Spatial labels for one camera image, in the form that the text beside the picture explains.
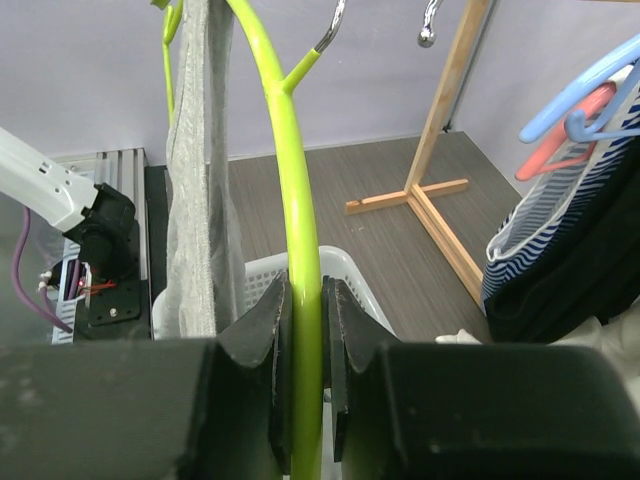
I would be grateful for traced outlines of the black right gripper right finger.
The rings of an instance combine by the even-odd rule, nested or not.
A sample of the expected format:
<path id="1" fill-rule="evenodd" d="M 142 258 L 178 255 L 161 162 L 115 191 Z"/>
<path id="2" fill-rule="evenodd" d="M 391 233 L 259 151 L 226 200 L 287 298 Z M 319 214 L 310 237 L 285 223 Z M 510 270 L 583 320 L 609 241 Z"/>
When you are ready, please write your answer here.
<path id="1" fill-rule="evenodd" d="M 639 417 L 575 346 L 399 340 L 322 285 L 333 457 L 346 479 L 635 479 Z"/>

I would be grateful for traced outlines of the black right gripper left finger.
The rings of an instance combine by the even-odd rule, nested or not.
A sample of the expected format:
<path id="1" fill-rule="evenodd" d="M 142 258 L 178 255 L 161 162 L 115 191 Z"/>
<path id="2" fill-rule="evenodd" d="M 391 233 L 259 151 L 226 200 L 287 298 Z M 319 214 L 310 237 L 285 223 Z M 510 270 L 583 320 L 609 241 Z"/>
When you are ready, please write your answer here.
<path id="1" fill-rule="evenodd" d="M 291 470 L 292 289 L 212 339 L 1 352 L 5 479 L 279 479 Z"/>

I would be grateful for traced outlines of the grey tank top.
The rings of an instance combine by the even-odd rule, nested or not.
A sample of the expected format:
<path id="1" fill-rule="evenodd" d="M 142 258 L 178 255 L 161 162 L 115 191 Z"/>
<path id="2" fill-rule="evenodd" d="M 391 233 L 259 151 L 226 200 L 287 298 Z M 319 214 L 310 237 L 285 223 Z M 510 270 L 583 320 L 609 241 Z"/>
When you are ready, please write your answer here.
<path id="1" fill-rule="evenodd" d="M 245 261 L 227 154 L 234 16 L 225 1 L 187 1 L 182 18 L 166 142 L 172 193 L 167 284 L 153 312 L 160 338 L 214 337 L 246 307 Z"/>

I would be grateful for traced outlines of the lime green hanger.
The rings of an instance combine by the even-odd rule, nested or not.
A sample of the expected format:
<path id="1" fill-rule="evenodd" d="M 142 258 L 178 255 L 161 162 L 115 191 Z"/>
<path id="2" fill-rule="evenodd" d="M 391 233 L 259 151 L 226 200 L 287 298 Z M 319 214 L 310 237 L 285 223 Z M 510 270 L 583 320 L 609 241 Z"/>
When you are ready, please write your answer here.
<path id="1" fill-rule="evenodd" d="M 183 9 L 187 1 L 162 1 L 162 43 L 181 42 Z M 289 73 L 284 73 L 271 40 L 252 5 L 225 1 L 248 40 L 260 75 L 270 116 L 281 186 L 288 265 L 293 287 L 293 452 L 295 479 L 321 475 L 322 452 L 322 335 L 319 246 L 311 186 L 293 92 L 335 38 L 345 3 L 338 2 L 318 43 Z M 171 124 L 177 86 L 177 62 L 166 62 L 165 83 Z"/>

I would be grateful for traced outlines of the yellow plastic hanger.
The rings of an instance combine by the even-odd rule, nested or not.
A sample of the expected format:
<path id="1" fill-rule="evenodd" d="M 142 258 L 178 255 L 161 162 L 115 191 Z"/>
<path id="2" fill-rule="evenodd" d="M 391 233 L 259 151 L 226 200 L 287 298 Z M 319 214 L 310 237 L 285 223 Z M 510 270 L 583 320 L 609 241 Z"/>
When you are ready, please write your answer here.
<path id="1" fill-rule="evenodd" d="M 442 3 L 442 0 L 427 1 L 423 14 L 423 24 L 417 38 L 417 43 L 422 48 L 430 48 L 436 41 L 435 18 Z"/>

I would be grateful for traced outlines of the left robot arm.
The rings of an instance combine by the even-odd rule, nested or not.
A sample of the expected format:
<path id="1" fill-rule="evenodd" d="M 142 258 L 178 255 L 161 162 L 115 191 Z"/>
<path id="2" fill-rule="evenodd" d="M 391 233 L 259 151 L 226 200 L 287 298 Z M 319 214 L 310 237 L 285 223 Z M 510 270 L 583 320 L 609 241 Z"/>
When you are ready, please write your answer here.
<path id="1" fill-rule="evenodd" d="M 136 208 L 112 186 L 78 175 L 6 130 L 1 131 L 1 192 L 80 246 L 94 275 L 120 281 L 138 260 L 130 235 Z"/>

